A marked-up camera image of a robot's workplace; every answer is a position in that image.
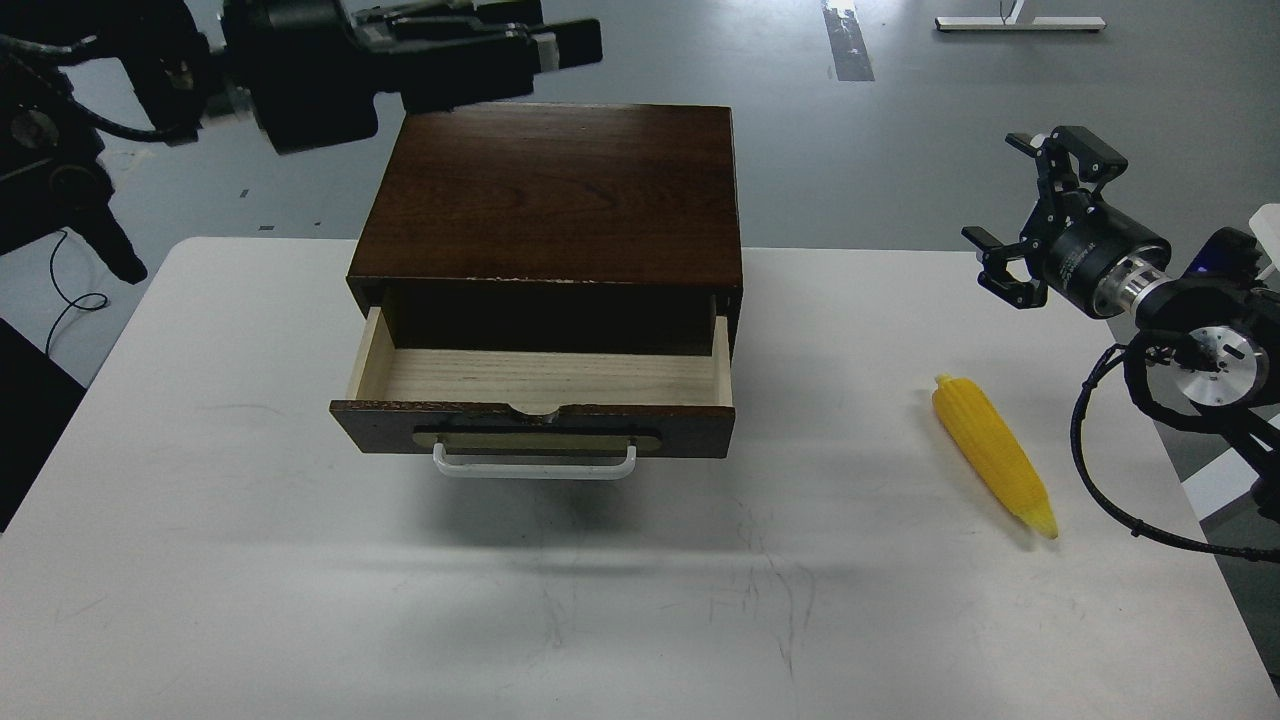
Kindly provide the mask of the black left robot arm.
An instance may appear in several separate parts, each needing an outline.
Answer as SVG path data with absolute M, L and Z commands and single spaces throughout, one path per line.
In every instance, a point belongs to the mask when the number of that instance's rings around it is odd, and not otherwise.
M 147 277 L 110 208 L 102 137 L 179 146 L 248 115 L 279 154 L 370 138 L 378 95 L 410 114 L 527 96 L 603 58 L 595 19 L 539 1 L 224 1 L 221 44 L 183 1 L 3 4 L 3 251 L 78 234 L 119 281 Z

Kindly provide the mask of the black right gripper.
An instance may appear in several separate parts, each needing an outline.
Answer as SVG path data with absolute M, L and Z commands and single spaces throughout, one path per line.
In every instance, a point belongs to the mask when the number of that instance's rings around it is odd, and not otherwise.
M 1128 159 L 1083 126 L 1011 132 L 1006 143 L 1036 163 L 1038 201 L 1016 243 L 963 227 L 980 264 L 978 284 L 1019 310 L 1043 307 L 1048 284 L 1089 318 L 1116 316 L 1123 310 L 1114 270 L 1132 259 L 1164 270 L 1171 259 L 1166 238 L 1103 201 L 1103 188 L 1126 172 Z M 1012 274 L 1015 261 L 1025 264 L 1028 279 Z

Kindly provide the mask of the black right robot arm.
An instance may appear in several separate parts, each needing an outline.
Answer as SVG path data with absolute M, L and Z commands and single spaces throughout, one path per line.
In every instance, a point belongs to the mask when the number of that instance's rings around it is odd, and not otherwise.
M 1006 142 L 1036 164 L 1037 200 L 1018 241 L 978 225 L 978 282 L 1018 309 L 1060 293 L 1093 319 L 1132 316 L 1124 355 L 1130 398 L 1178 430 L 1222 437 L 1256 470 L 1251 497 L 1277 519 L 1277 429 L 1257 414 L 1277 402 L 1277 295 L 1261 279 L 1257 238 L 1224 227 L 1180 275 L 1166 238 L 1103 199 L 1126 159 L 1082 126 Z

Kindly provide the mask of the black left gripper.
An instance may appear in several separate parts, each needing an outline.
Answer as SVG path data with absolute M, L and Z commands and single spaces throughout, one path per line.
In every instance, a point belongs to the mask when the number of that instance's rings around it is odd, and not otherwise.
M 532 91 L 536 73 L 602 61 L 596 19 L 540 24 L 538 1 L 227 1 L 230 76 L 280 154 L 370 138 L 374 99 L 411 114 Z

